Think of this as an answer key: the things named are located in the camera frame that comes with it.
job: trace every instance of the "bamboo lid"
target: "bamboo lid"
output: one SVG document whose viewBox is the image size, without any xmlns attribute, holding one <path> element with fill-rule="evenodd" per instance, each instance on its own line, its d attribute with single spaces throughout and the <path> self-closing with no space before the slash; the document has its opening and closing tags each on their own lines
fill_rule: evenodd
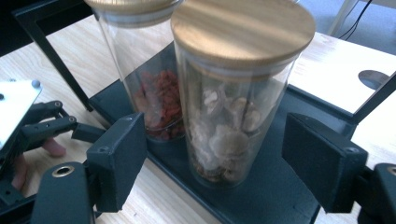
<svg viewBox="0 0 396 224">
<path fill-rule="evenodd" d="M 171 7 L 179 0 L 84 0 L 88 6 L 120 14 L 140 14 Z"/>
<path fill-rule="evenodd" d="M 290 0 L 188 0 L 171 25 L 188 53 L 237 69 L 289 63 L 315 34 L 312 16 Z"/>
</svg>

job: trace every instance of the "light-colored wood surface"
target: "light-colored wood surface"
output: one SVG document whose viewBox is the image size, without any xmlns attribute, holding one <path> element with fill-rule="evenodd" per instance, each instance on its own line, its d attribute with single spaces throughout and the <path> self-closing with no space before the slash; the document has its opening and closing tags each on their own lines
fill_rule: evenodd
<svg viewBox="0 0 396 224">
<path fill-rule="evenodd" d="M 89 97 L 119 75 L 93 17 L 48 36 L 72 74 Z M 313 93 L 332 104 L 354 112 L 373 93 L 357 77 L 360 70 L 374 69 L 391 75 L 396 57 L 373 49 L 316 34 L 311 45 L 297 61 L 290 84 Z M 60 100 L 64 109 L 78 122 L 100 127 L 84 109 L 45 55 L 31 44 L 0 58 L 0 81 L 38 79 L 44 90 L 36 100 Z M 353 141 L 370 153 L 369 167 L 379 162 L 396 162 L 396 95 L 393 93 L 358 127 Z M 25 195 L 36 193 L 40 176 L 53 165 L 65 161 L 85 161 L 91 144 L 70 140 L 70 133 L 57 141 L 67 147 L 63 158 L 51 158 L 42 148 L 27 153 L 28 181 Z M 326 215 L 320 212 L 316 223 L 356 223 L 359 207 L 351 215 Z M 103 214 L 98 223 L 217 223 L 198 202 L 146 160 L 127 203 L 117 214 Z"/>
</svg>

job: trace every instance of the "clear glass jar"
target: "clear glass jar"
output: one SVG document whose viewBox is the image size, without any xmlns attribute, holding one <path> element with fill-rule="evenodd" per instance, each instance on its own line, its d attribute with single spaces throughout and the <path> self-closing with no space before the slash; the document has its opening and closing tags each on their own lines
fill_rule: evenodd
<svg viewBox="0 0 396 224">
<path fill-rule="evenodd" d="M 155 57 L 173 47 L 169 19 L 178 0 L 86 0 L 98 20 L 134 111 L 145 113 L 155 140 L 184 136 L 175 60 Z"/>
<path fill-rule="evenodd" d="M 290 28 L 288 16 L 305 24 Z M 295 60 L 313 38 L 313 19 L 289 0 L 189 0 L 171 23 L 191 171 L 209 187 L 237 186 L 261 148 Z M 285 26 L 301 38 L 298 44 L 283 36 Z"/>
</svg>

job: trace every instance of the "human hand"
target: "human hand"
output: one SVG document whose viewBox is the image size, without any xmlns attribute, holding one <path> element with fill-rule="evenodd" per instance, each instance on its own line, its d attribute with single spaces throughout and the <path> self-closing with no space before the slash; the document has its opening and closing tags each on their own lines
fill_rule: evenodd
<svg viewBox="0 0 396 224">
<path fill-rule="evenodd" d="M 52 157 L 62 157 L 66 154 L 66 148 L 59 145 L 53 138 L 48 139 L 42 147 L 47 150 Z M 23 154 L 14 160 L 13 165 L 15 169 L 15 175 L 12 179 L 11 185 L 15 189 L 21 190 L 24 183 L 26 182 L 28 169 Z"/>
</svg>

